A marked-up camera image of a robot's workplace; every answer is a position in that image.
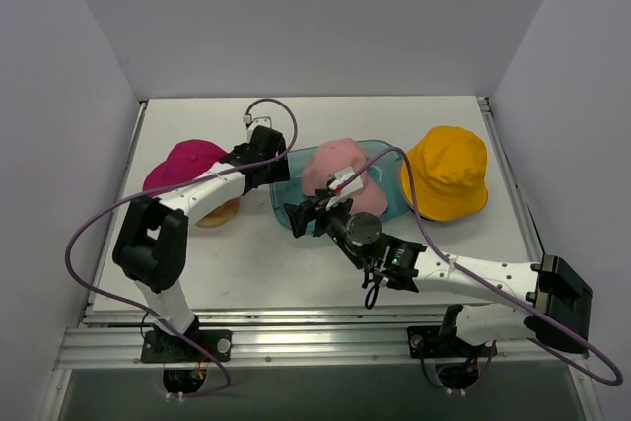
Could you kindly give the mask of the yellow bucket hat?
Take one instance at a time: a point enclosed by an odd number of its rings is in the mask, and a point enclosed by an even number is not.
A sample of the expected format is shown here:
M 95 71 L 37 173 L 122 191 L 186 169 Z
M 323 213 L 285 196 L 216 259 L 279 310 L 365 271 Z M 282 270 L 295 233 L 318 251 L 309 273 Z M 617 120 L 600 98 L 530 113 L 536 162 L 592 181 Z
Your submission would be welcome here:
M 409 206 L 430 221 L 451 222 L 480 212 L 487 204 L 485 143 L 473 132 L 437 126 L 407 152 L 400 183 Z

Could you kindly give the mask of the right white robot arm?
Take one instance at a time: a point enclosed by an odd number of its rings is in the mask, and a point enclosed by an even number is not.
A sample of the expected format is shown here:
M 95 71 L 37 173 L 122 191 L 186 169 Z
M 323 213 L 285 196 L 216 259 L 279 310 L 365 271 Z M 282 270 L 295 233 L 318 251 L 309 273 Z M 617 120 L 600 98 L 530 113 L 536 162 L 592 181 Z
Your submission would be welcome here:
M 351 214 L 351 203 L 326 199 L 285 204 L 295 238 L 329 236 L 364 274 L 364 306 L 371 309 L 382 288 L 443 292 L 482 301 L 480 307 L 451 305 L 438 330 L 449 354 L 493 340 L 532 339 L 572 354 L 587 352 L 593 290 L 563 258 L 506 263 L 458 255 L 441 256 L 429 246 L 382 230 L 373 214 Z

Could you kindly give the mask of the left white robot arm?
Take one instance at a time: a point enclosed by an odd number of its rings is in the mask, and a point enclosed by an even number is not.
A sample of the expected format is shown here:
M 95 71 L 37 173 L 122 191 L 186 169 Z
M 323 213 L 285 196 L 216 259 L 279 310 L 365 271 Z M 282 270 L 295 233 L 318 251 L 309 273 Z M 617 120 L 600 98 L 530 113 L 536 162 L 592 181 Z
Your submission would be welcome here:
M 179 282 L 189 229 L 220 227 L 250 191 L 288 180 L 285 150 L 283 134 L 264 125 L 231 152 L 207 140 L 179 142 L 146 176 L 144 196 L 129 203 L 112 259 L 157 313 L 156 338 L 175 360 L 199 347 L 198 319 Z

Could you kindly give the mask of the magenta baseball cap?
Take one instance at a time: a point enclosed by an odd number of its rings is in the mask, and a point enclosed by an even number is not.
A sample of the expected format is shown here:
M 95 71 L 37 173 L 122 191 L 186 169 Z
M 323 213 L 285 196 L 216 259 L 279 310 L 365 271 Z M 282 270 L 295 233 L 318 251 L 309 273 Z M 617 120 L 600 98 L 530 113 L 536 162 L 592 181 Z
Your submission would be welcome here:
M 156 165 L 145 177 L 143 191 L 191 181 L 227 154 L 213 142 L 189 139 L 178 142 L 167 157 Z

